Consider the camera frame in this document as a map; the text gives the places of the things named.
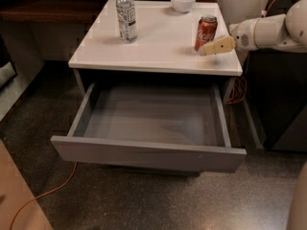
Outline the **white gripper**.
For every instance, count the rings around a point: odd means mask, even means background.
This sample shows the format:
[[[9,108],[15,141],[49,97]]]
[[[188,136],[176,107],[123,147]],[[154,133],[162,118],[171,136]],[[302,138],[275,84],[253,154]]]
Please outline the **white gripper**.
[[[230,24],[230,35],[222,35],[200,46],[200,56],[210,56],[231,52],[235,48],[242,52],[255,51],[258,49],[255,42],[255,27],[258,18],[245,20],[241,23]]]

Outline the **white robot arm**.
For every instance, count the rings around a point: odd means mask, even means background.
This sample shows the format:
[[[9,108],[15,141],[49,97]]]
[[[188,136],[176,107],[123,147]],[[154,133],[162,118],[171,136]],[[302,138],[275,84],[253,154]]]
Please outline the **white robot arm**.
[[[274,49],[288,53],[307,52],[307,0],[292,5],[287,13],[249,19],[229,26],[230,35],[221,35],[200,46],[198,54],[209,56]]]

